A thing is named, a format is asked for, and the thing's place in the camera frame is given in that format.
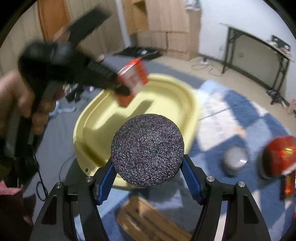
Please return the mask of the person's left hand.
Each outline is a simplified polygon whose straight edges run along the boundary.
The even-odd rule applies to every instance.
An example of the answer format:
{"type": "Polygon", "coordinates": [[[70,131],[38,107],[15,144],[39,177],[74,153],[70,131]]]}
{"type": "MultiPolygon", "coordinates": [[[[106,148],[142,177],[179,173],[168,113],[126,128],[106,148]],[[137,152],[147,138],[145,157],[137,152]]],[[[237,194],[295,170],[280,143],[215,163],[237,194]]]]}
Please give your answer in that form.
{"type": "Polygon", "coordinates": [[[64,96],[64,90],[59,89],[50,99],[41,101],[38,110],[32,112],[35,94],[22,79],[18,70],[12,70],[1,77],[1,136],[5,136],[11,112],[15,106],[18,107],[21,115],[30,118],[33,123],[32,130],[40,135],[44,132],[49,120],[49,113],[56,107],[56,101],[64,96]]]}

